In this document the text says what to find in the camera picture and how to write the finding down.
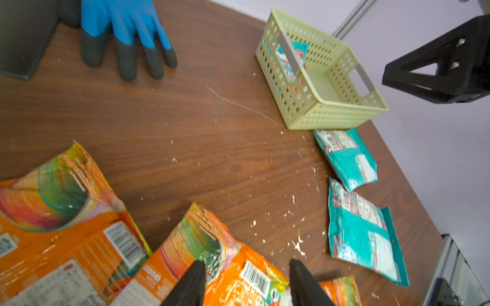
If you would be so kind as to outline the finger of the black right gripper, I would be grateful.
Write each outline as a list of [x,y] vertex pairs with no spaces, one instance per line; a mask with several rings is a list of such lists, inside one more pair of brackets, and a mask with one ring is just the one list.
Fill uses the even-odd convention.
[[434,104],[489,95],[489,15],[475,17],[386,65],[382,84]]

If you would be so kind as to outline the orange candy bag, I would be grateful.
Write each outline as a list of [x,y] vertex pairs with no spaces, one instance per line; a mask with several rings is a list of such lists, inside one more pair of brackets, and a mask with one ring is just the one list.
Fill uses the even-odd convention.
[[113,305],[160,305],[195,261],[205,264],[204,305],[292,305],[284,274],[233,238],[198,203],[192,203]]
[[151,253],[78,143],[1,183],[2,305],[109,305]]
[[[319,284],[334,305],[362,305],[356,280],[352,275],[320,281]],[[292,305],[290,285],[279,298],[279,305]]]

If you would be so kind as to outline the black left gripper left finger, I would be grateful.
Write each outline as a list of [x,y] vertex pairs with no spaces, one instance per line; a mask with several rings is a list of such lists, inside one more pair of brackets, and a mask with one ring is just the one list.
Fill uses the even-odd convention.
[[196,260],[164,299],[161,306],[203,306],[205,284],[205,263]]

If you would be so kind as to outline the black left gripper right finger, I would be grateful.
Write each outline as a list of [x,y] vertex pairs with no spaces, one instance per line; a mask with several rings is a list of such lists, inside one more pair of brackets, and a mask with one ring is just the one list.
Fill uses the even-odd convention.
[[334,306],[302,261],[290,260],[290,292],[294,306]]

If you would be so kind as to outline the teal candy bag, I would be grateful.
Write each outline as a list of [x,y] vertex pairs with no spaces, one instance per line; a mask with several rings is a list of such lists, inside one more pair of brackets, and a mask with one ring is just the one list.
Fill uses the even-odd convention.
[[292,42],[292,47],[296,53],[293,56],[291,53],[287,53],[283,50],[282,46],[276,50],[276,57],[278,58],[279,65],[283,70],[283,74],[286,76],[289,82],[294,82],[296,80],[297,72],[295,71],[295,67],[297,63],[301,63],[304,67],[306,54],[308,53],[309,44],[305,42]]
[[357,130],[315,130],[314,135],[347,191],[378,182],[376,161]]
[[329,180],[328,242],[333,258],[372,270],[398,286],[410,280],[389,207],[377,207]]

